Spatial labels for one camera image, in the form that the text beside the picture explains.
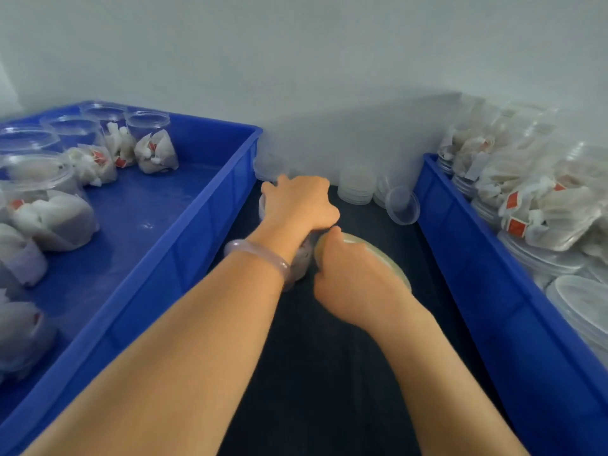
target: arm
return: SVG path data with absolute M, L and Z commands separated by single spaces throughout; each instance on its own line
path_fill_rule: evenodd
M 338 220 L 320 177 L 265 183 L 248 240 L 290 263 L 312 229 Z M 107 366 L 25 455 L 215 455 L 262 352 L 283 286 L 234 252 Z
M 528 454 L 399 277 L 334 227 L 315 277 L 316 298 L 365 329 L 391 365 L 424 455 Z

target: black surface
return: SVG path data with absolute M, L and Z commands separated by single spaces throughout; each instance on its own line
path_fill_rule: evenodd
M 258 225 L 259 183 L 226 241 Z M 406 273 L 416 298 L 503 413 L 490 378 L 417 225 L 399 226 L 371 203 L 340 209 L 344 232 L 385 252 Z M 221 259 L 218 253 L 217 263 Z M 313 296 L 315 265 L 283 294 L 247 391 L 220 455 L 416 455 L 414 429 L 397 381 L 367 333 L 339 321 Z

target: bracelet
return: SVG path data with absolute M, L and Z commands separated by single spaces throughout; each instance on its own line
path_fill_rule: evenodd
M 289 264 L 281 256 L 273 253 L 268 248 L 264 248 L 262 245 L 247 240 L 232 240 L 226 243 L 226 246 L 224 247 L 224 257 L 233 251 L 245 251 L 261 257 L 263 260 L 275 266 L 278 271 L 281 272 L 285 281 L 288 280 L 290 275 Z

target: blue crate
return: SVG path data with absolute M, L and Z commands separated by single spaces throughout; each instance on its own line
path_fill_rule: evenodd
M 78 114 L 79 104 L 43 115 Z M 0 385 L 0 455 L 21 453 L 89 382 L 202 278 L 255 183 L 261 128 L 170 114 L 177 171 L 118 170 L 87 189 L 101 230 L 50 253 L 31 291 L 59 328 L 54 348 L 20 383 Z
M 608 454 L 608 372 L 426 154 L 418 223 L 535 455 Z

